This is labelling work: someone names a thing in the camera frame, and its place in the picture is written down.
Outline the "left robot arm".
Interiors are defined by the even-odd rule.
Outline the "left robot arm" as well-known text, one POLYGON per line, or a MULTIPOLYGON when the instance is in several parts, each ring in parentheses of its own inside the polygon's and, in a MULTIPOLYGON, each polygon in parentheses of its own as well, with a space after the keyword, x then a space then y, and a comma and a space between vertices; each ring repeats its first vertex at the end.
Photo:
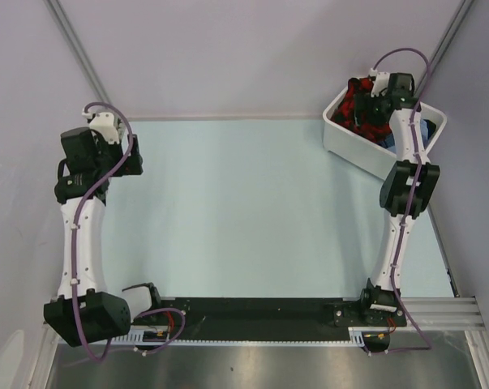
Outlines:
POLYGON ((44 320, 71 347, 126 335, 136 317, 158 322, 164 305, 152 283, 107 289, 102 266, 101 231, 108 172, 140 175, 143 159, 136 135, 129 156, 119 140, 109 143, 98 130, 79 127, 61 135, 65 153, 54 193, 64 224, 64 260, 57 296, 43 309, 44 320))

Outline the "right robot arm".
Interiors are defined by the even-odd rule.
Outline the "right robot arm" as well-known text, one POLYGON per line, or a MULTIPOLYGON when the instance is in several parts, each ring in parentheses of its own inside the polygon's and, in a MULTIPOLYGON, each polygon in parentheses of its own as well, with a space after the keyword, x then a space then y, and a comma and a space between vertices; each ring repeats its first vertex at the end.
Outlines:
POLYGON ((358 124, 387 124, 396 159, 380 189, 385 225, 377 262, 358 301, 358 316, 370 326, 397 322, 401 268, 414 222, 430 202, 440 167, 430 162, 421 132, 422 106, 407 73, 372 70, 370 92, 354 98, 358 124))

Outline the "red black plaid shirt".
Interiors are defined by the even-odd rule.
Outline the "red black plaid shirt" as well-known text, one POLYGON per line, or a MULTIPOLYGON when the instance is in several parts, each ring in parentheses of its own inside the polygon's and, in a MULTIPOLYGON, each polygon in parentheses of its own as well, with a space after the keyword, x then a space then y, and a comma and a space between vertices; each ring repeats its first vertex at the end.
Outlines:
POLYGON ((370 93, 372 88, 373 81, 369 77, 349 79, 345 97, 333 112, 330 120, 370 142, 382 143, 391 134, 388 123, 373 125, 364 122, 357 125, 354 116, 354 109, 356 108, 354 97, 358 94, 370 93))

